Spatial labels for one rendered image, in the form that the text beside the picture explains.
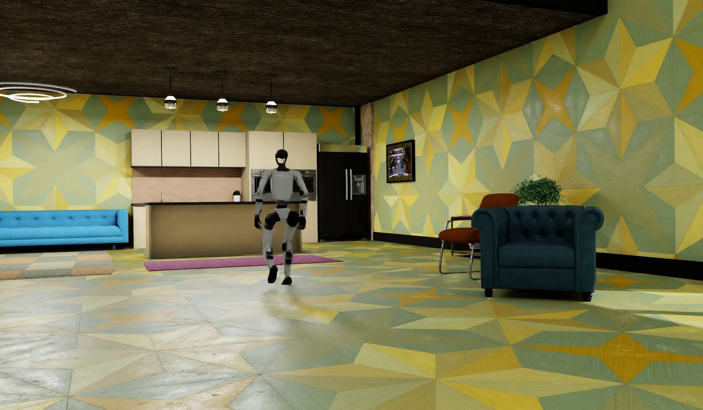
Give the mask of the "wooden kitchen island counter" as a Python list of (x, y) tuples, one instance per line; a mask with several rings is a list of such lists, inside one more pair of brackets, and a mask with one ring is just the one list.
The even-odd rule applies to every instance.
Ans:
[(262, 256), (254, 211), (254, 201), (135, 203), (133, 245), (150, 259)]

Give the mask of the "robot right leg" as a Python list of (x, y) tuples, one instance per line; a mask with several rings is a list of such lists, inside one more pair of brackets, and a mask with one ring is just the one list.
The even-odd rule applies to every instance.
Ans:
[(281, 217), (276, 211), (269, 213), (265, 217), (265, 222), (263, 224), (263, 252), (265, 256), (265, 262), (269, 268), (269, 274), (267, 281), (273, 284), (277, 279), (278, 267), (275, 264), (274, 251), (272, 247), (273, 241), (273, 229), (277, 222), (281, 220)]

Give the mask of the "robot leg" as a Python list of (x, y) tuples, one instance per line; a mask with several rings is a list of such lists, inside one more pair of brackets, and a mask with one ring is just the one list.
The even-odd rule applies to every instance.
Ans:
[(290, 285), (292, 284), (291, 277), (291, 266), (293, 259), (293, 245), (292, 239), (294, 234), (299, 227), (301, 222), (301, 217), (297, 211), (291, 210), (288, 207), (276, 208), (276, 213), (280, 217), (281, 221), (286, 224), (286, 229), (283, 237), (283, 272), (284, 279), (282, 284)]
[(265, 217), (265, 222), (263, 224), (263, 252), (265, 256), (265, 262), (269, 268), (269, 274), (267, 281), (273, 284), (277, 279), (278, 267), (275, 264), (274, 251), (272, 247), (273, 241), (273, 229), (277, 222), (281, 220), (281, 217), (276, 211), (269, 213)]

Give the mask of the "robot left leg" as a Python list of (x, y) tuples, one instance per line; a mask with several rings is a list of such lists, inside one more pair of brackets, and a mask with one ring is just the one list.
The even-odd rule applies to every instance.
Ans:
[(282, 284), (290, 285), (292, 284), (291, 277), (291, 266), (293, 259), (293, 245), (292, 239), (294, 234), (299, 227), (301, 222), (301, 217), (297, 211), (291, 210), (288, 207), (276, 208), (276, 213), (280, 217), (281, 221), (286, 224), (286, 229), (283, 237), (283, 272), (284, 279)]

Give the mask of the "built-in steel oven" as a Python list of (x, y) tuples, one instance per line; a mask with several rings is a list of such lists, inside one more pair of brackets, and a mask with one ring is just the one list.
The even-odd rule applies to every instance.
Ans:
[[(264, 169), (252, 169), (251, 170), (251, 194), (252, 194), (252, 200), (256, 200), (256, 192), (257, 188), (259, 186), (259, 182), (262, 179), (262, 174), (265, 170)], [(316, 200), (316, 171), (315, 170), (310, 170), (310, 169), (303, 169), (299, 170), (302, 176), (302, 180), (308, 190), (308, 200)], [(292, 195), (289, 198), (289, 201), (301, 201), (301, 194), (300, 194), (300, 187), (297, 184), (295, 180), (293, 182), (293, 187), (292, 187)], [(263, 201), (264, 202), (270, 202), (274, 201), (275, 197), (273, 196), (271, 182), (268, 181), (266, 186), (265, 186), (265, 191), (264, 191), (264, 197)]]

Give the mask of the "robot white torso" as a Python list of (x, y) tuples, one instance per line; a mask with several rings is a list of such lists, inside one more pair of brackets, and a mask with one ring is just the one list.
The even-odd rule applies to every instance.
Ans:
[(285, 206), (289, 201), (299, 200), (299, 195), (294, 193), (296, 173), (295, 170), (278, 171), (277, 169), (265, 172), (276, 207)]

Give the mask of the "purple floor rug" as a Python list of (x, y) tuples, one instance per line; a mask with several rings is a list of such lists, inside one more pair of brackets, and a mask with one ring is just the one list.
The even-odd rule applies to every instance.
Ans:
[[(293, 256), (293, 264), (338, 263), (341, 260), (317, 255)], [(148, 271), (176, 271), (200, 268), (231, 268), (246, 266), (264, 266), (264, 257), (227, 257), (182, 260), (147, 260), (144, 266)]]

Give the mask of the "black double-door refrigerator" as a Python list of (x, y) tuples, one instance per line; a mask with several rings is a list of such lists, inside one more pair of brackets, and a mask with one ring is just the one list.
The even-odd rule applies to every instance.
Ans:
[(317, 166), (319, 240), (370, 239), (369, 155), (321, 151)]

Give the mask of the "tall beige oven cabinet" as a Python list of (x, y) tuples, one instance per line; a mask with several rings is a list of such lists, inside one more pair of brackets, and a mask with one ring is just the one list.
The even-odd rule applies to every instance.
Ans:
[(317, 169), (317, 139), (313, 133), (247, 131), (246, 169), (242, 175), (242, 198), (254, 202), (252, 169), (273, 169), (274, 155), (284, 149), (289, 154), (287, 167), (296, 170)]

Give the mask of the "bright blue sofa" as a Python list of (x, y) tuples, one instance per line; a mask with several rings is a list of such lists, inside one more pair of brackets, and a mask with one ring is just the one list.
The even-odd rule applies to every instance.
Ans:
[(0, 247), (129, 241), (128, 210), (0, 211)]

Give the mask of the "patchwork pastel rug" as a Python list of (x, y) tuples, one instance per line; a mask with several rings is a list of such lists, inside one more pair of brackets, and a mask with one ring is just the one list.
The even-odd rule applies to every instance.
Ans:
[(0, 280), (104, 275), (114, 270), (114, 262), (104, 250), (0, 255)]

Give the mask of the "green leafy potted plant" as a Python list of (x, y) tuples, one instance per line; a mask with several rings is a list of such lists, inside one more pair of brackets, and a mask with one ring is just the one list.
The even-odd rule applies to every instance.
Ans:
[(548, 177), (529, 178), (518, 183), (512, 193), (519, 197), (518, 205), (557, 205), (564, 202), (563, 188)]

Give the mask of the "beige wall cabinets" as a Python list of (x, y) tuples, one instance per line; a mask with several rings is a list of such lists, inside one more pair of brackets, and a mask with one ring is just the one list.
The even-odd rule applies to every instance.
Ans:
[(245, 168), (246, 134), (133, 129), (132, 167)]

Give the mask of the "framed wall picture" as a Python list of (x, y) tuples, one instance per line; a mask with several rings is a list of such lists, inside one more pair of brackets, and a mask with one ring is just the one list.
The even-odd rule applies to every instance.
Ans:
[(387, 144), (386, 155), (386, 182), (414, 182), (415, 181), (415, 140)]

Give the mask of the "orange chair metal frame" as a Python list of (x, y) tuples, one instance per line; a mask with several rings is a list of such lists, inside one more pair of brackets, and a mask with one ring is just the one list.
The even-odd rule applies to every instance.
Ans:
[[(504, 207), (514, 207), (519, 204), (519, 196), (514, 193), (489, 193), (485, 195), (480, 203), (480, 209), (495, 209)], [(439, 254), (438, 270), (440, 274), (451, 274), (452, 272), (444, 272), (442, 270), (442, 262), (445, 251), (445, 243), (461, 243), (468, 244), (470, 247), (469, 251), (469, 270), (468, 275), (472, 280), (479, 280), (474, 278), (472, 273), (475, 244), (480, 243), (480, 231), (475, 228), (448, 228), (447, 226), (456, 221), (472, 220), (471, 215), (453, 216), (451, 217), (446, 225), (445, 229), (438, 234), (438, 238), (441, 241), (441, 248)]]

